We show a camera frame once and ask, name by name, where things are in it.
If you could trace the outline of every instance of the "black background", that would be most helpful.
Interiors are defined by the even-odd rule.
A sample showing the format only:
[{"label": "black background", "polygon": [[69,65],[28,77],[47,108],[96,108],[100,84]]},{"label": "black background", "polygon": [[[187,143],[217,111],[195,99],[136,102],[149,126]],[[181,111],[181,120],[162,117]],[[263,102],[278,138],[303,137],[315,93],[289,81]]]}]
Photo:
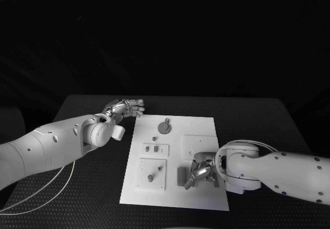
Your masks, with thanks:
[{"label": "black background", "polygon": [[0,11],[0,106],[20,109],[25,131],[51,122],[70,94],[272,97],[312,153],[327,157],[322,2],[113,7],[1,1]]}]

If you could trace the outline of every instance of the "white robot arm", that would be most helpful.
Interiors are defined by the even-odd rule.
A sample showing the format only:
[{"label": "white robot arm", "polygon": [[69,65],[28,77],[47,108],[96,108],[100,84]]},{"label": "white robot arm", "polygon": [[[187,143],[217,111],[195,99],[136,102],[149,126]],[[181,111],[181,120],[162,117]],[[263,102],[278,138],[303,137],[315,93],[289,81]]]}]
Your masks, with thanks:
[{"label": "white robot arm", "polygon": [[195,180],[213,181],[216,172],[229,192],[243,194],[244,190],[260,188],[263,183],[282,195],[330,205],[330,159],[270,151],[259,157],[257,147],[250,141],[239,140],[227,143],[216,153],[194,154],[184,188],[188,189]]},{"label": "white robot arm", "polygon": [[0,145],[0,190],[30,176],[63,167],[109,138],[120,140],[123,117],[142,115],[142,100],[107,103],[103,112],[61,120],[35,128],[17,140]]}]

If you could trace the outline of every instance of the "white platform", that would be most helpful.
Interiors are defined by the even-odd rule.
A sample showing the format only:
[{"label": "white platform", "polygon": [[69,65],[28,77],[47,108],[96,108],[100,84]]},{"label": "white platform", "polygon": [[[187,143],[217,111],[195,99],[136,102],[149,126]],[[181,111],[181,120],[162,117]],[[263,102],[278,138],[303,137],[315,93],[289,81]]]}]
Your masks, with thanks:
[{"label": "white platform", "polygon": [[[162,135],[158,133],[156,127],[165,118],[169,119],[171,131],[167,135]],[[187,157],[191,155],[182,156],[185,153],[182,150],[182,136],[185,135],[216,137],[213,118],[142,115],[141,118],[135,119],[132,143],[119,197],[120,204],[229,211],[224,182],[218,176],[217,188],[214,188],[213,183],[207,181],[200,181],[195,187],[191,187],[188,190],[177,186],[177,168],[184,167],[188,172],[191,165],[191,161],[187,160]],[[201,137],[197,140],[201,140],[195,143],[198,152],[218,149],[217,141],[214,141],[213,138],[210,140]],[[161,157],[152,156],[152,154],[141,154],[142,144],[168,145],[167,156]],[[154,161],[148,161],[154,166],[145,173],[141,173],[141,168],[143,168],[141,159],[154,159]],[[165,161],[165,171],[161,170],[164,173],[158,174],[155,168],[162,161]],[[154,185],[156,185],[156,188],[151,187],[152,182],[148,183],[146,173],[154,173],[155,177],[158,177],[158,180],[155,180],[154,177],[152,181],[155,182]],[[165,182],[164,186],[158,187],[158,184],[162,184],[161,176],[164,176]],[[136,187],[141,183],[143,183],[146,187]]]}]

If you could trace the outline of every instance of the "table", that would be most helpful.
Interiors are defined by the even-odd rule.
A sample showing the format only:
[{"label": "table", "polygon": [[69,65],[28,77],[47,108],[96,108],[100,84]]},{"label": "table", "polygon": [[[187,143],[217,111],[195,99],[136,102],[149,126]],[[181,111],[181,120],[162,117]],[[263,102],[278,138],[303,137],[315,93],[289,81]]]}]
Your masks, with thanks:
[{"label": "table", "polygon": [[[220,146],[230,140],[249,139],[278,150],[309,154],[278,99],[70,95],[54,121],[99,113],[115,98],[142,98],[145,114],[149,115],[213,117]],[[119,204],[133,123],[135,118],[125,118],[119,124],[125,127],[122,140],[110,139],[103,147],[76,161],[70,183],[57,198],[28,214],[0,216],[1,228],[330,228],[330,206],[278,195],[265,186],[244,191],[243,195],[226,193],[229,212]],[[8,212],[30,210],[54,196],[66,182],[70,167],[66,166],[41,193]],[[7,205],[30,195],[56,172],[48,171],[22,179]]]}]

